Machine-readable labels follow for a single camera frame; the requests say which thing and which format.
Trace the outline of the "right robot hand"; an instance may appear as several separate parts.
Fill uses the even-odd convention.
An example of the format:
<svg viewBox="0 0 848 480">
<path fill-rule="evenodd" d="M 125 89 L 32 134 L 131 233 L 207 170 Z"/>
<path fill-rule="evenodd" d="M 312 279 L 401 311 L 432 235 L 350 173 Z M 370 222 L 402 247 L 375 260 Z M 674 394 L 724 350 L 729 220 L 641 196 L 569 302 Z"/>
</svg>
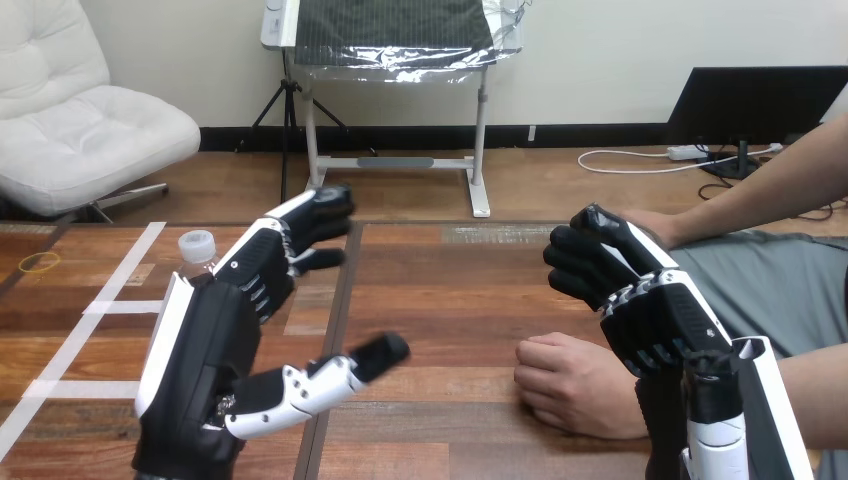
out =
<svg viewBox="0 0 848 480">
<path fill-rule="evenodd" d="M 649 234 L 597 204 L 556 226 L 550 285 L 584 301 L 635 376 L 649 479 L 810 479 L 770 341 L 732 338 Z"/>
</svg>

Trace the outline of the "person's hand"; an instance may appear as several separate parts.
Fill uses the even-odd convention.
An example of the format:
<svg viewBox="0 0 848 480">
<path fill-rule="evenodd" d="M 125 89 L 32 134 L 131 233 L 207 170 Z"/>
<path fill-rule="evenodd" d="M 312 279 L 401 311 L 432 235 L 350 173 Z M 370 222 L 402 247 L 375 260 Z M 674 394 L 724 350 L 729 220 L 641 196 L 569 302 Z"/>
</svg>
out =
<svg viewBox="0 0 848 480">
<path fill-rule="evenodd" d="M 514 382 L 542 423 L 605 440 L 648 435 L 632 375 L 612 351 L 560 332 L 518 343 Z"/>
<path fill-rule="evenodd" d="M 624 211 L 622 217 L 645 231 L 665 249 L 674 249 L 684 243 L 685 235 L 677 215 L 631 209 Z"/>
</svg>

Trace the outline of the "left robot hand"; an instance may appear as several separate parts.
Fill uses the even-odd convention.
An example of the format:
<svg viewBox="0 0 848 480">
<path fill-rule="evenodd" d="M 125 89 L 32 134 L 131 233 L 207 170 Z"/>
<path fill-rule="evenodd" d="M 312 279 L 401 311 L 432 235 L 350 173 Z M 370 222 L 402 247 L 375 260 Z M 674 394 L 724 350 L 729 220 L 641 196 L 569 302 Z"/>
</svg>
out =
<svg viewBox="0 0 848 480">
<path fill-rule="evenodd" d="M 407 342 L 382 333 L 304 367 L 253 369 L 262 325 L 297 279 L 343 264 L 323 242 L 346 235 L 346 185 L 316 187 L 258 218 L 207 273 L 171 276 L 135 398 L 139 479 L 229 479 L 250 439 L 312 420 L 404 362 Z"/>
</svg>

